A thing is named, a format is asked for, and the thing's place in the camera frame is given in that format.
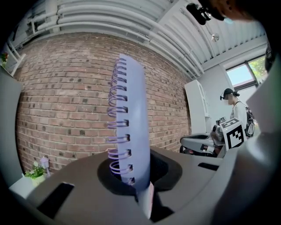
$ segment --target white ceiling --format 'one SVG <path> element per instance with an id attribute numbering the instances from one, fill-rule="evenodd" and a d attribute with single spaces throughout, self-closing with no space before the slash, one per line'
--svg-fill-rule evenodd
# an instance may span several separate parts
<path id="1" fill-rule="evenodd" d="M 47 6 L 44 0 L 39 1 L 22 21 L 14 40 L 15 45 L 23 44 L 33 37 L 47 35 L 50 31 L 57 32 L 47 29 L 48 32 L 43 33 L 41 29 L 57 24 L 63 25 L 59 32 L 109 33 L 160 53 L 185 71 L 187 76 L 196 79 L 205 69 L 225 58 L 266 42 L 265 32 L 257 22 L 227 24 L 212 19 L 205 26 L 199 25 L 186 10 L 188 3 L 198 4 L 197 0 L 50 1 L 57 8 L 58 17 L 35 22 L 35 33 L 32 34 L 31 19 L 54 11 L 54 6 Z M 211 41 L 213 33 L 220 36 L 217 42 Z"/>

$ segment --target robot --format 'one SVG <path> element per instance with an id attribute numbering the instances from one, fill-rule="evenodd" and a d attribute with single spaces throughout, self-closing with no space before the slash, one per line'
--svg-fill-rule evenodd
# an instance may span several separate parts
<path id="1" fill-rule="evenodd" d="M 241 121 L 233 118 L 220 125 L 215 125 L 210 134 L 182 137 L 180 153 L 189 154 L 192 150 L 194 155 L 223 158 L 229 149 L 239 147 L 245 140 L 246 135 Z"/>

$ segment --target person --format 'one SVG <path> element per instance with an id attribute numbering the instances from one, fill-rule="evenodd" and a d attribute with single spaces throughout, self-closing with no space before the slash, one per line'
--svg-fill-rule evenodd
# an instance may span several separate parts
<path id="1" fill-rule="evenodd" d="M 238 100 L 240 94 L 237 91 L 233 91 L 230 88 L 227 88 L 223 92 L 223 99 L 226 105 L 233 105 L 230 119 L 237 118 L 241 121 L 242 127 L 245 130 L 247 128 L 247 110 L 245 105 Z"/>

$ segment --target spiral notebook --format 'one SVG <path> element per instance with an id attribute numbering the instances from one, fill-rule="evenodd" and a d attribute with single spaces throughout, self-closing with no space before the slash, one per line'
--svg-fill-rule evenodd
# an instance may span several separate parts
<path id="1" fill-rule="evenodd" d="M 149 186 L 150 148 L 145 75 L 142 65 L 120 54 L 116 61 L 109 92 L 108 115 L 115 117 L 108 128 L 116 129 L 116 149 L 108 151 L 112 173 L 119 174 L 124 183 L 137 192 Z"/>

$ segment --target brick wall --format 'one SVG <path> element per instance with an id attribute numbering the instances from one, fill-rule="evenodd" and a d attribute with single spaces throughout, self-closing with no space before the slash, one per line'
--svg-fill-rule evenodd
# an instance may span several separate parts
<path id="1" fill-rule="evenodd" d="M 108 107 L 115 59 L 124 53 L 145 69 L 150 144 L 178 151 L 189 134 L 184 84 L 189 80 L 157 53 L 115 36 L 75 33 L 35 41 L 22 49 L 23 66 L 15 78 L 23 84 L 16 136 L 24 169 L 43 156 L 51 170 L 106 151 L 114 131 Z"/>

